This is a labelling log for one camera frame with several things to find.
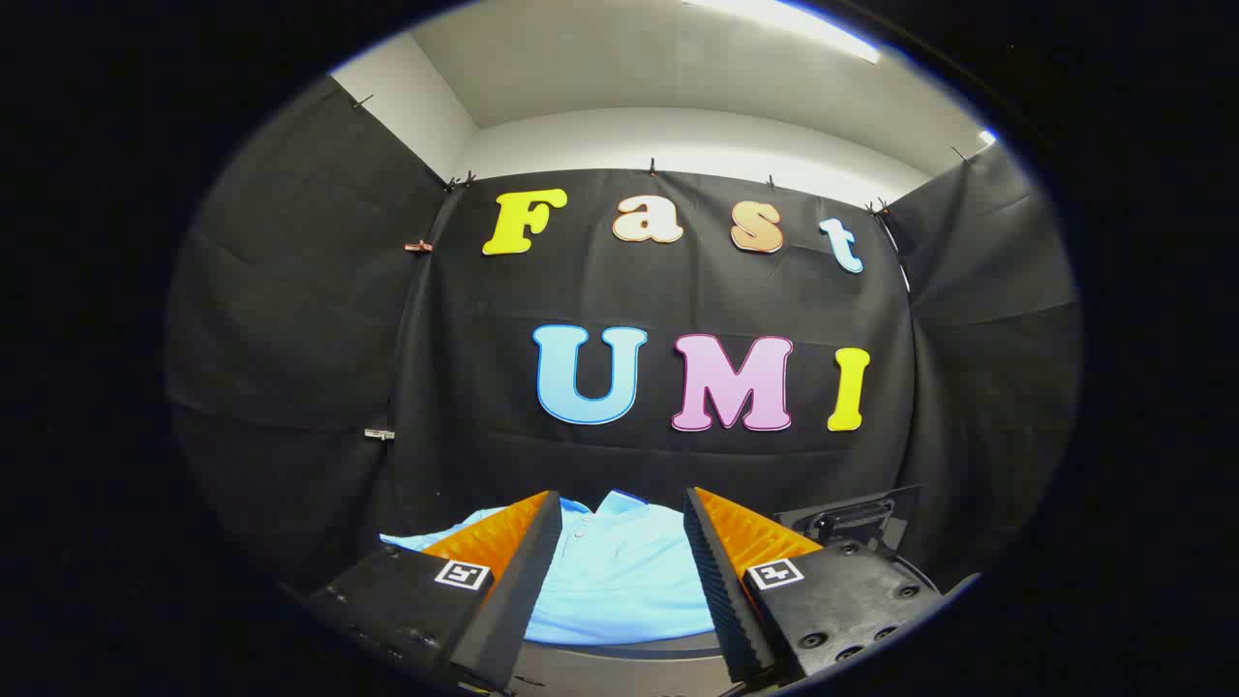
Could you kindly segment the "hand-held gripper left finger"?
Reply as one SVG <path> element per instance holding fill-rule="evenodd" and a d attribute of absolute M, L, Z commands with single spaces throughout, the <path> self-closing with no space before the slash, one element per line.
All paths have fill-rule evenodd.
<path fill-rule="evenodd" d="M 385 543 L 309 595 L 382 661 L 450 693 L 506 693 L 563 531 L 543 491 L 425 550 Z"/>

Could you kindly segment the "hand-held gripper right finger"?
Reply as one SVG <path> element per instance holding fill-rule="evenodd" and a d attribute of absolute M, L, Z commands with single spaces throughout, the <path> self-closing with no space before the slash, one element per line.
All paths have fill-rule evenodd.
<path fill-rule="evenodd" d="M 730 678 L 826 678 L 937 612 L 947 593 L 901 555 L 919 498 L 898 487 L 764 516 L 690 487 L 686 542 Z"/>

